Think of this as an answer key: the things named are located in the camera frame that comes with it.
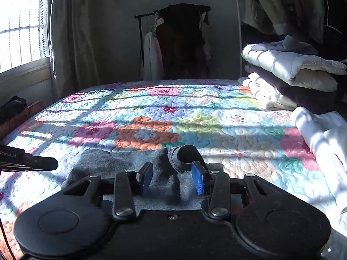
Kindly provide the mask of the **folded dark purple garment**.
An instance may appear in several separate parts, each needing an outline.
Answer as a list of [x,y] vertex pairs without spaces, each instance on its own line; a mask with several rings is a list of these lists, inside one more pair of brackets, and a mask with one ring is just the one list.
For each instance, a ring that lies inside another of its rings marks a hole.
[[290,86],[263,68],[250,64],[245,65],[245,72],[249,77],[251,77],[251,74],[256,73],[266,84],[271,88],[275,88],[282,96],[292,100],[297,106],[305,107],[313,113],[324,114],[339,110],[338,92],[322,92]]

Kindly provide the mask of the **floral quilted bedspread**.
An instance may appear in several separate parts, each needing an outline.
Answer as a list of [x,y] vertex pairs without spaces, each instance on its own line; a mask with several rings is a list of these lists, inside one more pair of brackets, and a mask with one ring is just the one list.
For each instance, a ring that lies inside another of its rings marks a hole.
[[337,209],[313,154],[290,112],[262,107],[235,80],[115,83],[74,93],[32,116],[3,144],[54,157],[53,172],[1,174],[1,252],[22,253],[16,216],[60,190],[87,149],[108,152],[194,145],[231,177],[251,172],[311,203],[330,218],[326,259],[346,258],[346,215]]

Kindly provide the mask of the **black garment on bench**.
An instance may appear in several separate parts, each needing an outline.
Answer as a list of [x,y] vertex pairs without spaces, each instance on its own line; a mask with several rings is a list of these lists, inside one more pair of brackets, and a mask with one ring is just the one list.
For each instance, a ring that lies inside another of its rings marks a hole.
[[27,106],[26,100],[22,97],[13,96],[0,109],[0,124],[21,113]]

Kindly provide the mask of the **folded white garment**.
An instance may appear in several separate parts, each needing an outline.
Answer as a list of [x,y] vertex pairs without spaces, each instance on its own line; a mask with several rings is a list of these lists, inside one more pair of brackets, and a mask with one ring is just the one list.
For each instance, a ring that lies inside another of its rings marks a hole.
[[282,95],[276,87],[266,82],[255,72],[247,77],[239,78],[238,82],[248,88],[265,109],[293,111],[297,108],[297,104],[293,100]]

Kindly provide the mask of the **white standing pole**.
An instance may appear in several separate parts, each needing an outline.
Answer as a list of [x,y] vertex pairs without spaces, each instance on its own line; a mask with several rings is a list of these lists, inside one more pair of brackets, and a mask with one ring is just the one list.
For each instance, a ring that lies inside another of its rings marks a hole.
[[242,77],[242,31],[241,31],[241,13],[240,13],[240,5],[239,0],[236,0],[236,9],[237,9],[237,16],[238,16],[238,35],[239,35],[239,77]]

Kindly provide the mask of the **folded lavender garment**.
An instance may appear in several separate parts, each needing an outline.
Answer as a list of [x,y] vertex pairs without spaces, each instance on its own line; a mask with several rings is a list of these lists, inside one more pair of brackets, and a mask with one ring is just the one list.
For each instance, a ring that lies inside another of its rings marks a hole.
[[293,36],[287,35],[281,41],[271,43],[260,43],[252,46],[253,51],[276,50],[280,52],[295,52],[302,55],[317,55],[318,51],[311,45],[305,42],[300,42]]

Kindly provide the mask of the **reddish brown wooden bench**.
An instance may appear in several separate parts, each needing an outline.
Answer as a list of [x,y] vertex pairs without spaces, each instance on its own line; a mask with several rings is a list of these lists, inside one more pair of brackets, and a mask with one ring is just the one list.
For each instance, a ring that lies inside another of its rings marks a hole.
[[13,116],[13,118],[1,124],[0,139],[5,138],[10,132],[14,131],[17,127],[24,124],[32,116],[44,110],[45,104],[43,101],[37,101],[29,104],[22,112]]

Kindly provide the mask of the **dark clothes on rack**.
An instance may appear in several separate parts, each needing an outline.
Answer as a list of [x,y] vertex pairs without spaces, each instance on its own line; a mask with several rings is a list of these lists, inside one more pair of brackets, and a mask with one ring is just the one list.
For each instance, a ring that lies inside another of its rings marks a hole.
[[158,11],[164,22],[156,27],[165,79],[206,79],[209,68],[201,23],[211,10],[206,5],[179,3]]

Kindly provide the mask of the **window with metal grille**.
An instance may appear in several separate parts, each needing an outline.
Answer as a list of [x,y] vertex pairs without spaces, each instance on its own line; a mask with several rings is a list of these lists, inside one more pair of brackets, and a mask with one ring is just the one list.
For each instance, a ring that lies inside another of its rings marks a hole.
[[1,72],[49,57],[48,0],[1,0]]

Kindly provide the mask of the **beige window curtain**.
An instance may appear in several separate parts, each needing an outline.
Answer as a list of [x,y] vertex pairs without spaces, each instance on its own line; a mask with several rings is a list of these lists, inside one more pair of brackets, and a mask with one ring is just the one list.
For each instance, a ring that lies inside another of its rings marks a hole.
[[100,0],[49,0],[52,87],[57,99],[106,80],[98,50]]

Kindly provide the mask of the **white garment on rack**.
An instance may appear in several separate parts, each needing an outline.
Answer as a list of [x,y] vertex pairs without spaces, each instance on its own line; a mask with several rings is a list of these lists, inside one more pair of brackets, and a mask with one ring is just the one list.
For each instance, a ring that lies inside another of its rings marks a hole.
[[153,32],[147,33],[144,39],[143,77],[144,81],[157,81],[164,77],[161,49]]

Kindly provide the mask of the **crumpled white clothing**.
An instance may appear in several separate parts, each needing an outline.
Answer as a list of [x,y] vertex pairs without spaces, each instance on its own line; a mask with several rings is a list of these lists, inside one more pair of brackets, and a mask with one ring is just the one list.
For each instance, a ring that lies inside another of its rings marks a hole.
[[298,107],[292,112],[291,120],[314,155],[336,203],[346,206],[346,170],[324,136],[324,127],[332,126],[336,118],[324,114],[317,116]]

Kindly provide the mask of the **hanging cream jacket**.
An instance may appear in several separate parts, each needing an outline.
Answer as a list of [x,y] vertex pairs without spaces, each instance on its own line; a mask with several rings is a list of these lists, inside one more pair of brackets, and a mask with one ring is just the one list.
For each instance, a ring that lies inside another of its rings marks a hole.
[[243,43],[291,35],[323,44],[346,38],[346,0],[239,0]]

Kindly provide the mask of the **black clothes rack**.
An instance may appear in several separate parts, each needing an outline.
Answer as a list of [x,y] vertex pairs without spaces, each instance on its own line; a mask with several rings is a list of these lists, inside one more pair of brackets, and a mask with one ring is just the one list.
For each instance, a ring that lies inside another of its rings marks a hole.
[[179,3],[135,16],[143,80],[209,78],[211,48],[204,30],[210,10],[208,5]]

